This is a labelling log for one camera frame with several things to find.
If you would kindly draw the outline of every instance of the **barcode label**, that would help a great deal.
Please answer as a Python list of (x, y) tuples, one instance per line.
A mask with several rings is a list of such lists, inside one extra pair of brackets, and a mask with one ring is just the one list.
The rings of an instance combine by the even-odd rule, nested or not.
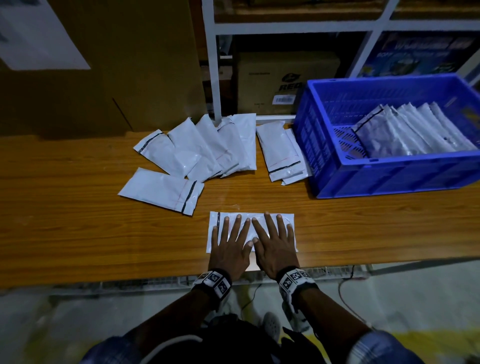
[(275, 95), (272, 105), (293, 105), (296, 95)]

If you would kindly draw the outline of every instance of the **plastic crate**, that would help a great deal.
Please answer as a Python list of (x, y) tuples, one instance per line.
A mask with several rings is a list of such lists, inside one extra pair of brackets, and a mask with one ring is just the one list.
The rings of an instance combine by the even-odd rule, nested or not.
[(294, 121), (317, 198), (398, 194), (463, 187), (480, 179), (480, 150), (368, 158), (351, 126), (379, 104), (437, 102), (480, 146), (480, 97), (454, 73), (310, 80)]

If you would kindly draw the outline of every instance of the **shirt sleeve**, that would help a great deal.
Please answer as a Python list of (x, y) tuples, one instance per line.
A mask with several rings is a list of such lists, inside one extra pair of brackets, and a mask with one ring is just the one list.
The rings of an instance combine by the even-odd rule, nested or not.
[(348, 354), (347, 364), (422, 364), (423, 361), (384, 331), (363, 335)]
[(139, 364), (142, 356), (125, 337), (114, 336), (92, 347), (80, 364)]

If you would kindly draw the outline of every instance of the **concrete floor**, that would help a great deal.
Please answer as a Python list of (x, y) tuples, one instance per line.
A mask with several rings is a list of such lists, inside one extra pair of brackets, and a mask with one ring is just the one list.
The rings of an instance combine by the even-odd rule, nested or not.
[[(427, 363), (464, 363), (480, 355), (480, 262), (348, 281), (342, 296), (375, 328), (393, 333)], [(337, 282), (320, 288), (337, 302)], [(227, 309), (240, 315), (255, 289), (237, 286)], [(95, 343), (123, 335), (185, 291), (55, 300), (41, 292), (12, 291), (0, 297), (3, 363), (77, 363)], [(257, 323), (265, 312), (289, 327), (275, 284), (261, 286), (242, 312)], [(309, 331), (306, 335), (318, 344)]]

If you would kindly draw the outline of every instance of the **wooden tabletop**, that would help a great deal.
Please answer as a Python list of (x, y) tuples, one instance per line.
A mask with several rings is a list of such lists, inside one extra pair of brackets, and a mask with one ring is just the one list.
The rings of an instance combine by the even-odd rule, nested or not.
[(294, 213), (303, 267), (480, 255), (480, 183), (452, 191), (317, 200), (306, 181), (254, 172), (205, 183), (193, 217), (117, 196), (138, 167), (124, 137), (0, 143), (0, 287), (198, 274), (210, 211)]

